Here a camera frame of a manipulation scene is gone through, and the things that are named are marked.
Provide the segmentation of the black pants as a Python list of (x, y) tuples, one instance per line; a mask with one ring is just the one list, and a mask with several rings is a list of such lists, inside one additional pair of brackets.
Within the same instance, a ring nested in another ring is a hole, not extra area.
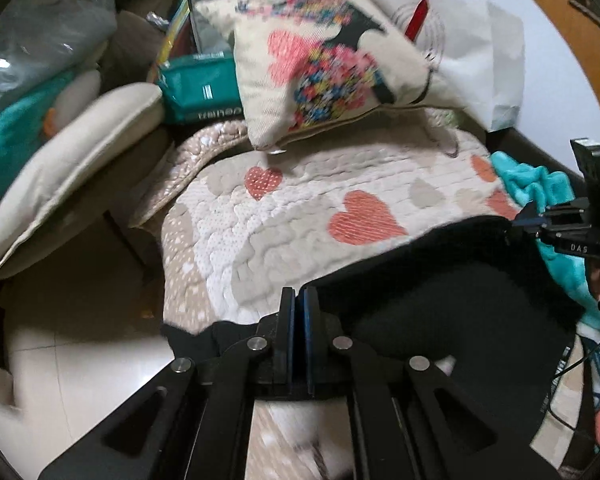
[(452, 381), (531, 441), (583, 313), (503, 217), (437, 228), (310, 281), (324, 313), (383, 359), (452, 356)]

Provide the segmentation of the teal fleece blanket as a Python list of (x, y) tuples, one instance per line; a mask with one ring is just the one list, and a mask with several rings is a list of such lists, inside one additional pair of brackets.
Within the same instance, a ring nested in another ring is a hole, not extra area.
[[(548, 206), (567, 203), (576, 198), (567, 175), (562, 171), (549, 172), (544, 166), (516, 162), (502, 151), (493, 153), (490, 161), (509, 197), (518, 206), (535, 203), (536, 210), (544, 212)], [(584, 260), (558, 254), (552, 246), (542, 242), (536, 244), (554, 281), (572, 300), (585, 307), (581, 322), (600, 330), (600, 310), (588, 290)]]

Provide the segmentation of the heart patterned quilted blanket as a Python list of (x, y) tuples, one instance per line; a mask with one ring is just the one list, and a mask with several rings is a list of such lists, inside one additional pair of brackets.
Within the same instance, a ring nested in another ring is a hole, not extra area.
[(434, 114), (375, 113), (275, 154), (241, 120), (203, 128), (166, 155), (131, 223), (159, 242), (164, 320), (196, 334), (257, 322), (284, 287), (436, 226), (517, 210), (476, 136)]

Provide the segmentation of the white cushion with red accent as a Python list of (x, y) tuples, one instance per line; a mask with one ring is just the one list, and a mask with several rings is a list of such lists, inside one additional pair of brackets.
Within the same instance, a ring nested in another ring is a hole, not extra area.
[(486, 131), (516, 125), (524, 25), (488, 0), (372, 0), (422, 52)]

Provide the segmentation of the teal tissue pack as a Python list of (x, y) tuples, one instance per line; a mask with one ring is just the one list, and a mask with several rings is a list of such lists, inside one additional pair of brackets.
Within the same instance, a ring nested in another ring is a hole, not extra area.
[(156, 84), (170, 122), (208, 122), (242, 114), (230, 53), (191, 54), (166, 61), (158, 69)]

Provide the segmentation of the beige seat cushion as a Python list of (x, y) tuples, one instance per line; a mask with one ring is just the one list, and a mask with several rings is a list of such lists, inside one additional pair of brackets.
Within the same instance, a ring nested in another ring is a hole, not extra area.
[(0, 201), (0, 269), (75, 190), (163, 117), (158, 86), (127, 84), (91, 102), (40, 148)]

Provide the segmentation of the floral heart print cushion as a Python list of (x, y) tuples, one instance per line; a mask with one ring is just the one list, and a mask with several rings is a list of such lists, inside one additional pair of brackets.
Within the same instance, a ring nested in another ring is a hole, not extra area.
[(288, 142), (381, 107), (424, 102), (432, 71), (370, 0), (204, 0), (233, 49), (251, 145)]

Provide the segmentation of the teal plush toy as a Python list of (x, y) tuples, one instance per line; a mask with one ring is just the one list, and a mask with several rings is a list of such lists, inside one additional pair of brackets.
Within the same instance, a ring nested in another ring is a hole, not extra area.
[(99, 94), (98, 70), (66, 70), (0, 113), (0, 201), (29, 159)]

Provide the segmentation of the clear plastic bag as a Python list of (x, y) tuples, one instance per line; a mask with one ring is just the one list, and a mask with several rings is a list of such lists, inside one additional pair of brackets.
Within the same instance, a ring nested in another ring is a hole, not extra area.
[(0, 15), (0, 114), (89, 58), (116, 29), (114, 0), (10, 0)]

